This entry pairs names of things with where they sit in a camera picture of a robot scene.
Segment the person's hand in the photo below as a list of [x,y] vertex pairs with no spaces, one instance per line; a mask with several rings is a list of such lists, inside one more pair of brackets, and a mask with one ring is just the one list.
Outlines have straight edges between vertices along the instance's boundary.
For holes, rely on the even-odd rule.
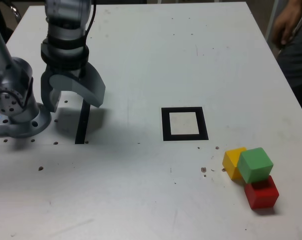
[[287,44],[301,18],[301,14],[302,10],[300,8],[286,8],[276,18],[273,27],[273,43],[278,48]]

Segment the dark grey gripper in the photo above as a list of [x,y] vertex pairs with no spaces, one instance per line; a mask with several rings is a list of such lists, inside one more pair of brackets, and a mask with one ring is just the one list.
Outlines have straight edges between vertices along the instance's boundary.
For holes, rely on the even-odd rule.
[[48,111],[55,113],[61,91],[74,92],[99,108],[103,104],[105,84],[90,63],[48,63],[41,76],[41,99]]

